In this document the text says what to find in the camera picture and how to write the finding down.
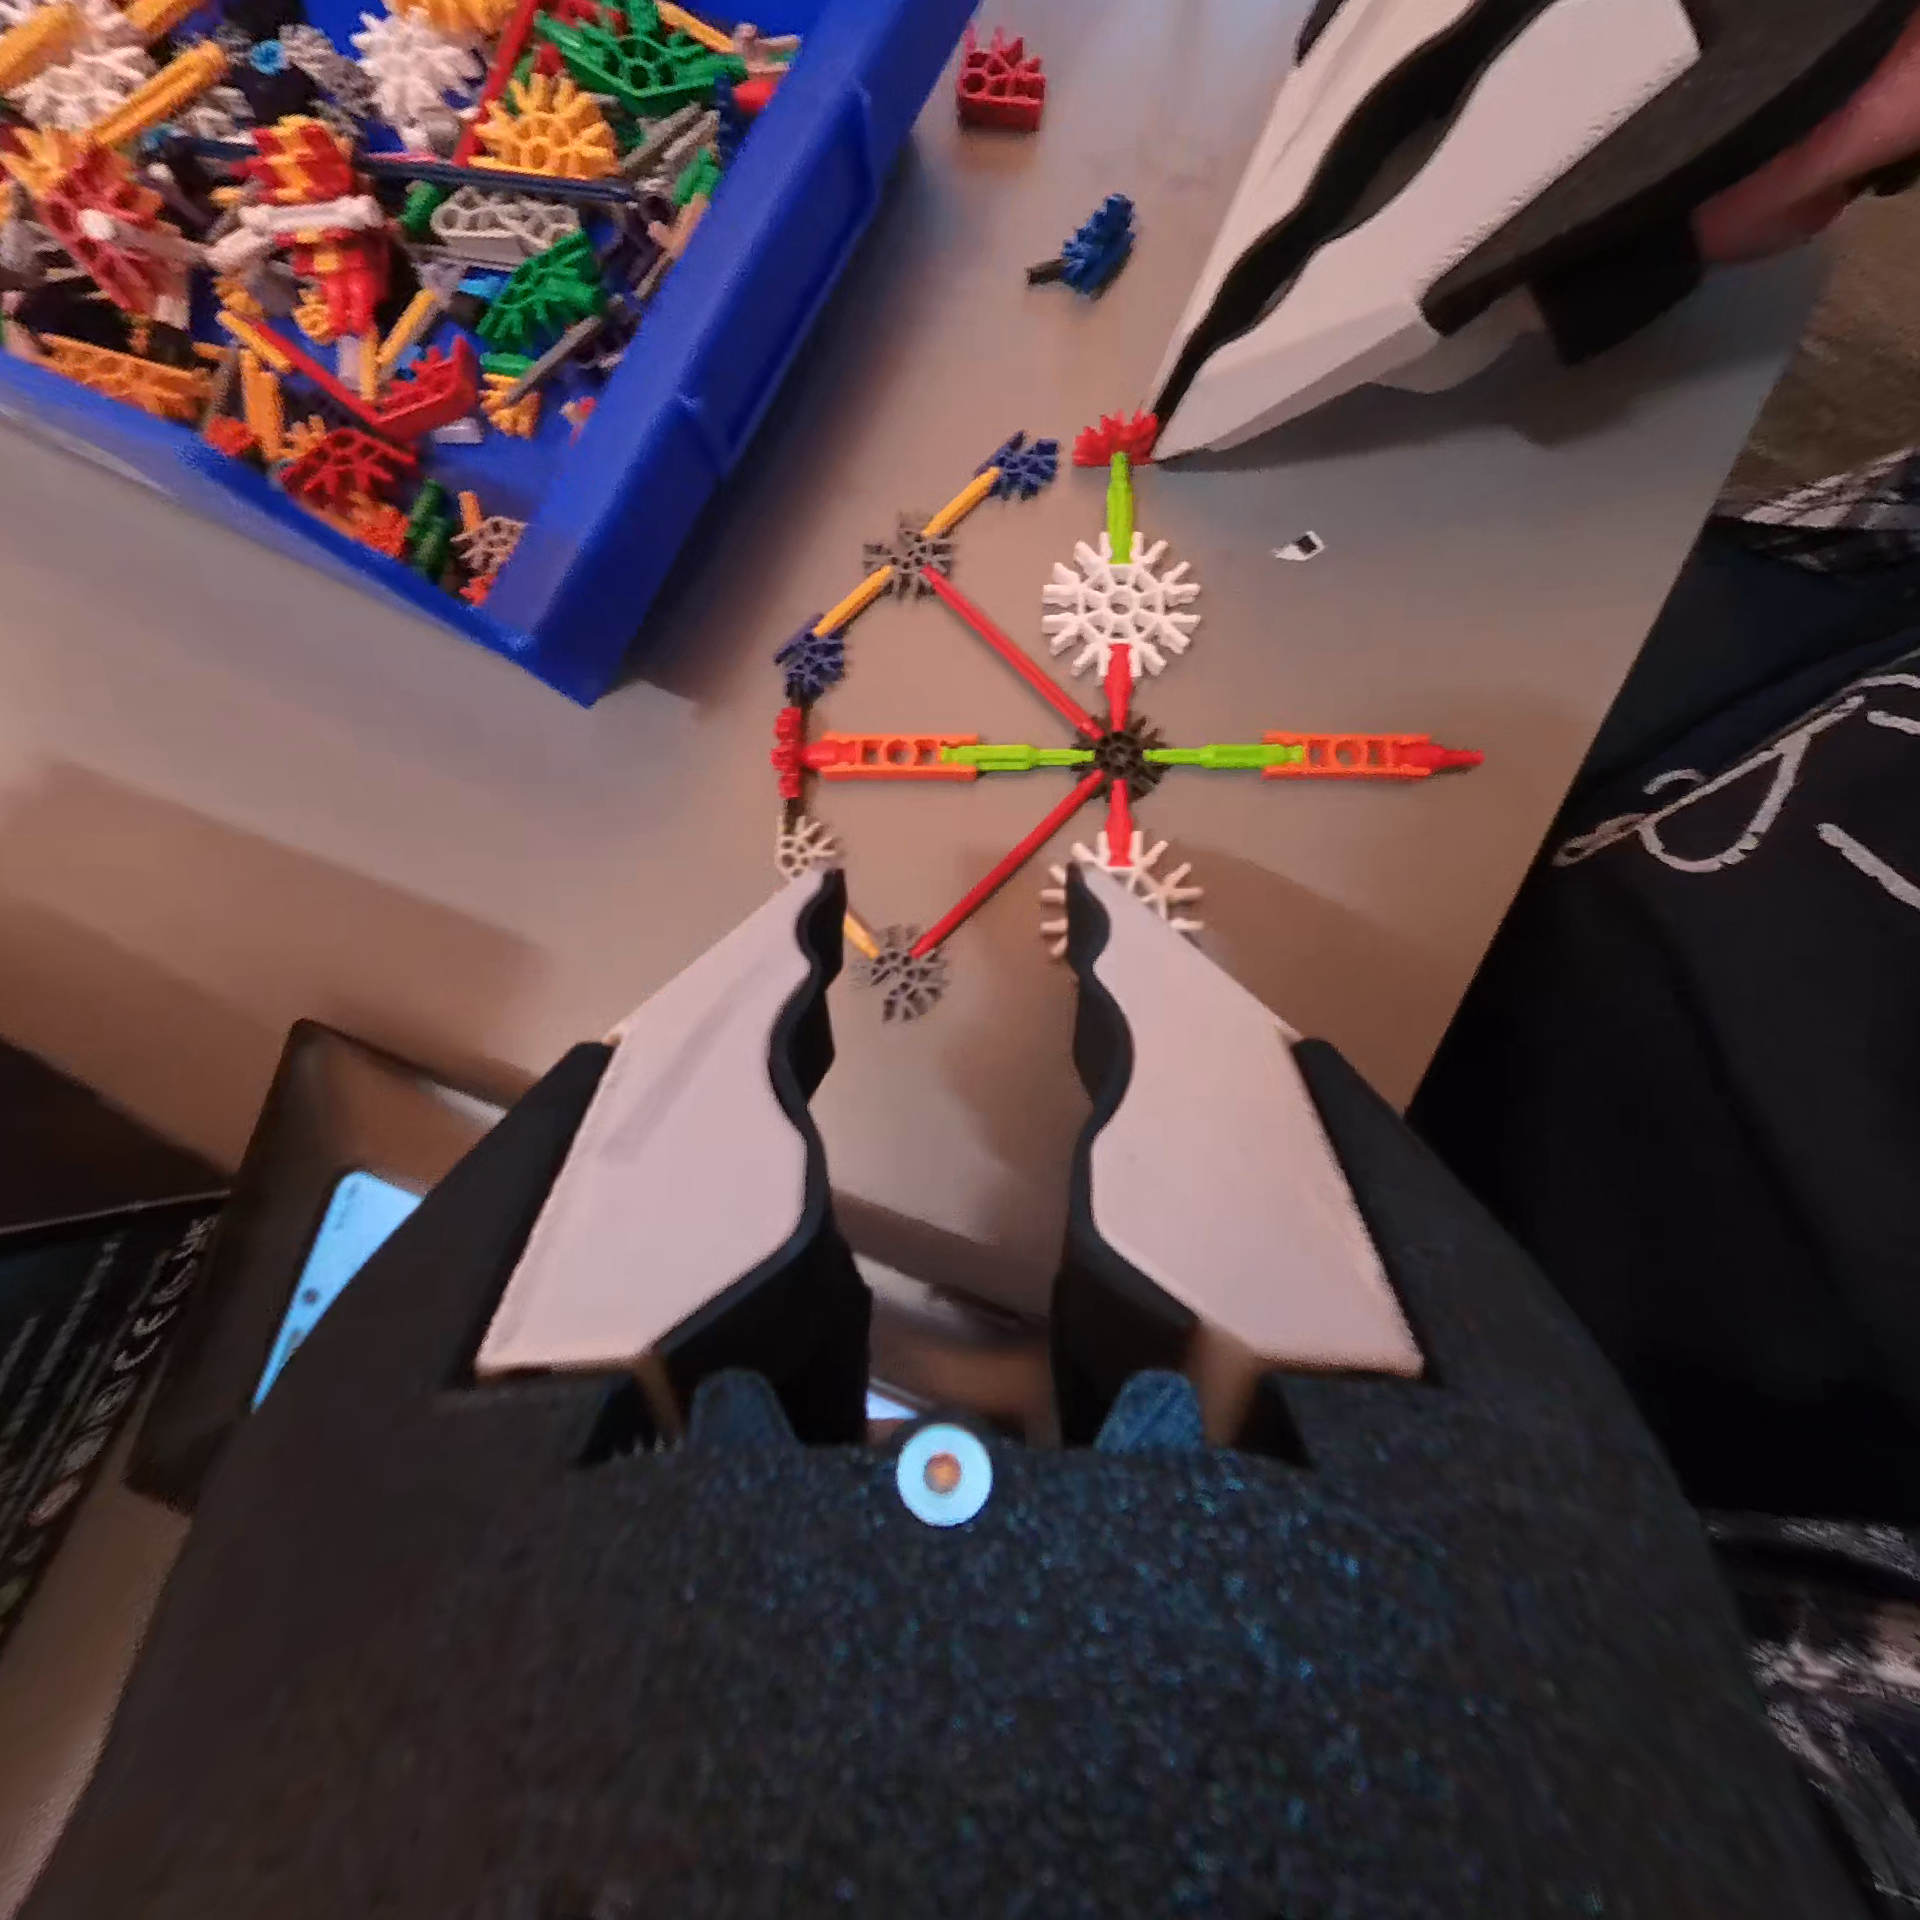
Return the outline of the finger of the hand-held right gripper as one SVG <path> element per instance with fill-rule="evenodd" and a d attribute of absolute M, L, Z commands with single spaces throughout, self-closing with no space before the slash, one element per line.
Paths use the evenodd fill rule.
<path fill-rule="evenodd" d="M 1499 354 L 1438 283 L 1698 62 L 1685 5 L 1337 5 L 1246 165 L 1168 343 L 1168 453 Z"/>
<path fill-rule="evenodd" d="M 1163 437 L 1209 357 L 1271 311 L 1312 254 L 1360 210 L 1385 165 L 1463 103 L 1499 43 L 1499 2 L 1314 7 L 1163 352 Z"/>

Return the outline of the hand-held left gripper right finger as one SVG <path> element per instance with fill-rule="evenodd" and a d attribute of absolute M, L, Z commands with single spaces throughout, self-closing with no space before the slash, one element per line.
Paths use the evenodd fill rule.
<path fill-rule="evenodd" d="M 1280 1381 L 1422 1381 L 1424 1353 L 1298 1065 L 1298 1035 L 1120 878 L 1067 878 L 1072 1145 L 1049 1294 L 1061 1438 L 1141 1374 L 1209 1442 L 1282 1442 Z"/>

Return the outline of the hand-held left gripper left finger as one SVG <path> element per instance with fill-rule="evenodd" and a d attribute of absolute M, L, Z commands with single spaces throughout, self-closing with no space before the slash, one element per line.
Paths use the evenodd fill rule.
<path fill-rule="evenodd" d="M 487 1381 L 629 1374 L 683 1426 L 715 1371 L 805 1349 L 832 1264 L 809 1099 L 832 1065 L 846 875 L 777 887 L 622 1019 L 491 1321 Z"/>

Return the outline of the colourful toy rod wheel assembly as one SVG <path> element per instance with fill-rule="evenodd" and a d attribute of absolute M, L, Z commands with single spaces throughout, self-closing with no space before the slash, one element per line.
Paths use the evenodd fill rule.
<path fill-rule="evenodd" d="M 1141 469 L 1145 464 L 1134 466 L 1134 489 Z M 1266 784 L 1424 784 L 1467 775 L 1483 763 L 1477 750 L 1406 731 L 1269 729 L 1253 741 L 1173 743 L 1141 709 L 1141 686 L 1191 649 L 1202 585 L 1189 562 L 1170 560 L 1166 542 L 1147 539 L 1138 517 L 1134 562 L 1111 562 L 1104 539 L 1104 498 L 1097 537 L 1079 542 L 1072 558 L 1058 562 L 1042 587 L 1045 656 L 1038 656 L 955 583 L 955 533 L 967 519 L 946 539 L 930 542 L 921 537 L 928 517 L 905 514 L 887 539 L 866 544 L 857 587 L 805 622 L 775 651 L 782 706 L 775 718 L 770 763 L 782 807 L 775 832 L 779 875 L 807 878 L 825 871 L 841 853 L 832 830 L 809 809 L 823 784 L 978 784 L 992 777 L 1038 775 L 1058 775 L 1070 784 L 1042 818 L 926 928 L 873 928 L 855 910 L 846 912 L 843 935 L 855 978 L 875 994 L 880 1019 L 887 1024 L 919 1022 L 939 1006 L 949 987 L 946 949 L 953 935 L 1088 809 L 1099 809 L 1097 830 L 1088 841 L 1072 843 L 1067 857 L 1047 869 L 1047 885 L 1040 889 L 1045 907 L 1040 939 L 1047 953 L 1056 960 L 1065 958 L 1067 878 L 1077 869 L 1113 875 L 1125 894 L 1141 901 L 1175 933 L 1200 933 L 1205 923 L 1195 910 L 1205 889 L 1193 882 L 1191 864 L 1168 859 L 1168 843 L 1147 837 L 1138 823 L 1141 800 L 1166 775 L 1205 773 L 1255 777 Z M 919 585 L 921 569 L 944 574 L 992 617 L 1095 720 L 1104 722 L 1104 736 L 1086 741 L 1074 734 L 1026 683 L 1024 688 L 1070 734 L 1067 743 L 990 741 L 939 729 L 823 727 L 818 709 L 848 674 L 848 635 L 859 617 L 889 599 L 930 601 L 944 608 Z"/>

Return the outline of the long red toy rod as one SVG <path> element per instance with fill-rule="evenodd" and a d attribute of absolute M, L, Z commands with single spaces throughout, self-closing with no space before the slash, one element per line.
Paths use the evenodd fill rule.
<path fill-rule="evenodd" d="M 1008 665 L 1022 683 L 1026 683 L 1042 702 L 1054 709 L 1067 727 L 1086 741 L 1104 736 L 1104 722 L 1081 706 L 1029 651 L 1024 651 L 992 617 L 987 617 L 971 599 L 951 585 L 951 581 L 933 569 L 919 571 L 919 585 L 926 587 L 962 626 L 978 638 L 1003 665 Z"/>

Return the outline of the blue plastic bin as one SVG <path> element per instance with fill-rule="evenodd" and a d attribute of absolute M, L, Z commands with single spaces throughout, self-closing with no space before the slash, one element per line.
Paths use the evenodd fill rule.
<path fill-rule="evenodd" d="M 583 432 L 571 437 L 555 421 L 533 441 L 487 437 L 450 450 L 448 489 L 473 489 L 528 521 L 480 608 L 329 530 L 183 425 L 14 357 L 5 359 L 5 450 L 34 439 L 135 478 L 183 512 L 434 619 L 571 702 L 594 704 L 873 226 L 896 158 L 974 14 L 965 2 L 695 9 L 798 34 L 800 73 L 747 135 L 688 261 L 665 277 Z"/>

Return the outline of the pile of toy construction pieces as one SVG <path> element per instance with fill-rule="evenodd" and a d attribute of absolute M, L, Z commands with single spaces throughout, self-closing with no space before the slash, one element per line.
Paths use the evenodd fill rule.
<path fill-rule="evenodd" d="M 5 5 L 5 352 L 485 606 L 802 34 L 718 5 Z"/>

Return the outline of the person's right hand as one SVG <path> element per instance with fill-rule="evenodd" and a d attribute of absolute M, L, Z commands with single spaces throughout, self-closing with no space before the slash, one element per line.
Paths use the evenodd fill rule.
<path fill-rule="evenodd" d="M 1865 192 L 1867 178 L 1915 160 L 1915 27 L 1911 23 L 1842 107 L 1696 210 L 1694 240 L 1707 265 L 1739 265 L 1806 245 Z"/>

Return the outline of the blue connector with black rod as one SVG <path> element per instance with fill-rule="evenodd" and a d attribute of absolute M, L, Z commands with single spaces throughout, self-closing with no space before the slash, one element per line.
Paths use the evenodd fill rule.
<path fill-rule="evenodd" d="M 1136 206 L 1125 194 L 1109 194 L 1067 235 L 1056 256 L 1024 270 L 1026 286 L 1065 286 L 1095 299 L 1122 272 L 1136 247 Z"/>

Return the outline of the red toy connector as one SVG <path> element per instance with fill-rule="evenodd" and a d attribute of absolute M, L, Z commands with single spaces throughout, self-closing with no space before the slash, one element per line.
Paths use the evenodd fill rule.
<path fill-rule="evenodd" d="M 1022 37 L 994 27 L 981 39 L 967 27 L 953 103 L 962 128 L 1038 133 L 1047 103 L 1045 64 L 1026 50 Z"/>

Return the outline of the plaid flannel shirt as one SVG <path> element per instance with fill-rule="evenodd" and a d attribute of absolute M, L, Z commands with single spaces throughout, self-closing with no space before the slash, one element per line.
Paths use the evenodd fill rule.
<path fill-rule="evenodd" d="M 1721 855 L 1760 958 L 1733 978 L 1744 1026 L 1739 1143 L 1787 1223 L 1767 1285 L 1776 1362 L 1710 1417 L 1694 1465 L 1776 1735 L 1867 1895 L 1915 1915 L 1915 453 L 1742 507 L 1733 560 L 1783 615 L 1787 679 L 1739 718 L 1781 718 L 1701 786 L 1733 809 Z"/>

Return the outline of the black printed shirt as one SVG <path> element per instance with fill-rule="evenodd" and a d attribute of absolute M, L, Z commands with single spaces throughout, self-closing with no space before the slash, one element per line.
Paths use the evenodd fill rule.
<path fill-rule="evenodd" d="M 1915 1529 L 1915 624 L 1714 521 L 1408 1111 L 1707 1509 Z"/>

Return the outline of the black cardboard box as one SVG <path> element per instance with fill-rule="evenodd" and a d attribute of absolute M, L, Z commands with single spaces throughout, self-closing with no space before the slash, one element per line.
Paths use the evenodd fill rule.
<path fill-rule="evenodd" d="M 226 1198 L 213 1186 L 5 1230 L 2 1641 L 151 1385 Z"/>

